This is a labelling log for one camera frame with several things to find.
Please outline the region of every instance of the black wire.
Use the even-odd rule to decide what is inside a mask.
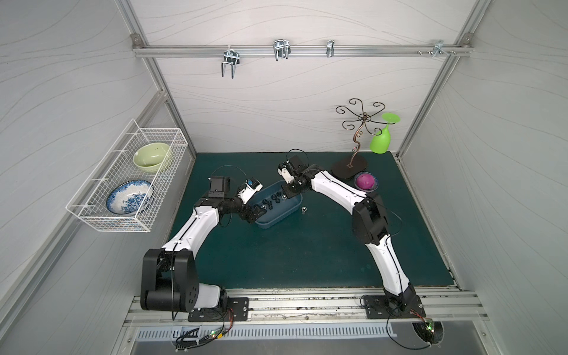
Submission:
[[[402,344],[399,343],[398,341],[394,340],[394,338],[391,337],[391,335],[390,335],[390,333],[389,333],[389,320],[390,320],[391,315],[392,315],[392,313],[389,312],[389,316],[387,317],[386,329],[387,329],[387,334],[388,334],[389,338],[390,338],[392,341],[394,341],[395,343],[397,343],[399,346],[402,346],[404,349],[408,349],[408,350],[423,350],[423,349],[426,349],[426,348],[429,348],[430,346],[432,346],[432,344],[428,344],[428,345],[422,346],[421,348],[409,348],[409,347],[407,347],[407,346],[402,345]]]
[[[176,242],[172,250],[172,253],[170,254],[170,273],[171,273],[170,279],[172,280],[172,321],[176,319],[176,316],[178,314],[178,312],[176,312],[176,315],[174,315],[174,252],[176,250],[177,244],[178,243]]]
[[[223,315],[223,314],[221,314],[221,312],[219,312],[218,310],[216,310],[216,309],[214,309],[214,308],[202,308],[202,310],[203,310],[204,312],[205,312],[205,311],[213,311],[213,312],[216,312],[216,313],[219,315],[220,319],[213,319],[213,320],[223,320],[223,325],[221,326],[221,329],[219,329],[219,333],[221,334],[221,333],[223,332],[223,330],[225,329],[225,316],[227,315],[227,313],[225,313],[225,315]],[[210,340],[209,338],[208,338],[207,340],[203,340],[203,338],[205,338],[205,337],[203,337],[203,338],[198,339],[197,341],[195,341],[195,345],[189,345],[189,346],[184,345],[184,344],[183,344],[183,339],[184,339],[185,337],[187,337],[189,334],[191,334],[192,332],[195,332],[195,329],[192,329],[192,330],[190,330],[190,331],[188,331],[188,332],[185,332],[184,334],[180,335],[180,336],[176,339],[176,344],[177,344],[176,348],[177,348],[178,346],[179,346],[180,348],[183,348],[183,349],[199,348],[200,346],[204,346],[204,345],[206,345],[206,344],[209,344],[210,342],[214,341],[214,340],[217,339],[217,337],[218,337],[217,334],[216,334],[215,337],[214,337],[213,339],[211,339],[211,340]]]
[[[391,256],[392,263],[394,264],[394,267],[396,268],[396,274],[398,275],[398,283],[399,283],[399,285],[400,285],[400,294],[401,294],[401,297],[404,297],[404,288],[402,287],[402,279],[400,278],[400,270],[398,269],[398,265],[396,264],[396,260],[395,260],[394,256],[392,256],[392,253],[391,253],[391,251],[390,251],[390,248],[389,248],[389,246],[388,246],[388,244],[387,244],[387,240],[388,240],[390,237],[391,237],[391,236],[389,235],[389,236],[387,237],[387,239],[385,240],[385,245],[386,245],[386,247],[387,247],[387,251],[389,252],[389,255]],[[401,306],[402,306],[402,303],[400,303],[400,304],[398,305],[398,307],[393,310],[393,312],[395,312],[396,310],[399,310]],[[387,329],[387,334],[389,335],[389,338],[390,338],[392,341],[394,341],[394,342],[397,343],[398,345],[402,346],[404,349],[408,349],[408,350],[422,350],[422,349],[426,349],[426,348],[429,348],[429,347],[430,347],[431,344],[428,344],[428,345],[423,346],[423,347],[421,347],[421,348],[409,348],[409,347],[407,347],[407,346],[402,345],[402,344],[399,343],[398,341],[394,340],[394,338],[391,337],[391,335],[389,334],[389,320],[390,320],[390,318],[391,318],[391,316],[392,316],[392,313],[389,312],[389,309],[388,309],[388,308],[387,308],[387,312],[389,313],[389,316],[387,317],[386,329]]]
[[[307,166],[310,165],[310,156],[308,155],[308,153],[306,153],[306,152],[304,152],[303,150],[298,149],[298,148],[292,148],[292,149],[290,149],[290,150],[286,153],[286,160],[288,160],[288,154],[290,154],[291,151],[300,151],[300,152],[304,153],[304,154],[306,155],[306,158],[308,159],[308,164],[307,164]]]
[[[314,171],[317,171],[317,172],[322,173],[321,171],[319,171],[319,170],[317,170],[317,169],[309,169],[309,170],[306,170],[306,172],[309,172],[309,171],[311,171],[311,170],[314,170]],[[337,181],[331,180],[331,179],[328,178],[325,174],[322,174],[322,175],[325,176],[325,178],[326,178],[327,180],[329,180],[329,181],[335,183],[337,186],[341,186],[341,187],[343,187],[345,190],[349,191],[350,193],[353,193],[353,191],[347,189],[345,186],[343,186],[342,184],[338,183]],[[389,234],[389,237],[394,236],[394,235],[397,235],[398,233],[400,233],[400,231],[402,230],[402,227],[403,227],[403,222],[402,222],[402,218],[400,218],[399,215],[397,215],[397,214],[394,213],[393,211],[389,210],[384,204],[378,203],[378,202],[377,202],[374,198],[372,198],[372,197],[369,197],[369,196],[367,196],[367,195],[361,196],[361,195],[359,195],[359,194],[357,194],[357,196],[359,196],[359,197],[364,197],[364,198],[369,198],[369,199],[373,200],[374,203],[378,204],[379,206],[382,206],[385,210],[387,210],[388,212],[390,212],[390,213],[392,213],[393,215],[395,215],[395,216],[400,220],[400,229],[399,229],[398,231],[396,231],[396,233]]]
[[[231,223],[231,219],[232,219],[232,218],[233,218],[233,214],[229,214],[229,221],[227,222],[226,225],[222,225],[222,224],[221,224],[221,220],[219,220],[219,226],[220,226],[221,228],[227,228],[227,227],[229,226],[229,224]]]
[[[221,166],[218,167],[217,169],[213,170],[213,172],[212,172],[209,176],[213,176],[213,174],[215,174],[215,172],[216,172],[217,170],[219,170],[219,169],[221,169],[221,168],[224,168],[224,167],[226,167],[226,166],[231,166],[231,167],[233,167],[233,168],[235,168],[235,169],[240,170],[240,171],[243,173],[243,175],[245,175],[245,180],[248,178],[247,173],[245,173],[240,167],[234,166],[234,165],[221,165]]]

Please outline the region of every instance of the black mounting plate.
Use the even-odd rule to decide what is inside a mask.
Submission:
[[[233,314],[235,315],[233,321],[246,321],[248,319],[248,306],[248,297],[227,298],[227,308],[233,309]],[[224,313],[221,308],[214,309],[221,314]],[[200,310],[194,308],[189,312],[187,321],[222,321],[217,312],[210,308],[201,308]],[[225,321],[229,321],[229,312],[225,313]]]
[[[369,164],[367,159],[360,155],[356,155],[353,158],[352,167],[349,168],[347,165],[351,161],[351,156],[348,156],[340,161],[336,162],[331,167],[331,173],[333,176],[340,180],[349,180],[355,176],[355,174],[362,172],[367,168]]]
[[[361,304],[365,308],[365,315],[367,316],[367,319],[387,319],[389,317],[389,310],[387,310],[388,309],[387,296],[364,295],[361,298]],[[393,314],[392,317],[417,318],[415,315],[410,314],[410,310],[414,310],[422,317],[426,317],[426,312],[424,312],[424,307],[422,307],[422,301],[420,300],[420,297],[418,295],[416,295],[412,299],[412,301],[410,301],[406,305],[405,312],[397,312],[398,314]]]

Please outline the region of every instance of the purple fruit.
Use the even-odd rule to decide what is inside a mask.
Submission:
[[[375,178],[371,174],[361,174],[357,177],[355,183],[363,190],[372,190],[375,185]]]

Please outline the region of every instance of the dark green mat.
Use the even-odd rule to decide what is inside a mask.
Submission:
[[[330,169],[348,153],[308,153],[310,163]],[[412,195],[391,154],[362,153],[367,171],[379,179],[378,192],[385,206],[403,220],[392,244],[404,272],[415,285],[447,286],[453,283]],[[264,186],[281,180],[278,164],[284,153],[200,153],[183,196],[173,236],[191,215],[193,204],[209,189],[210,174],[225,164],[242,168]],[[221,168],[215,175],[231,177],[231,191],[244,180],[240,171]],[[382,286],[373,258],[351,232],[351,215],[328,197],[309,191],[302,206],[285,220],[261,229],[233,216],[227,228],[211,231],[196,263],[199,280],[227,288]],[[226,216],[222,224],[228,221]],[[400,221],[389,214],[390,231]]]

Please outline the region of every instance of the wire basket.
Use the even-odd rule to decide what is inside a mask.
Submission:
[[[66,207],[100,232],[149,232],[187,151],[187,140],[179,128],[140,128],[135,121],[133,123],[129,125],[130,129],[127,127],[123,131]],[[132,156],[141,147],[155,142],[166,143],[170,148],[159,170],[147,173],[134,165]],[[149,190],[152,193],[146,194],[138,210],[124,216],[110,212],[106,201],[111,192],[125,182],[139,179],[151,183]]]

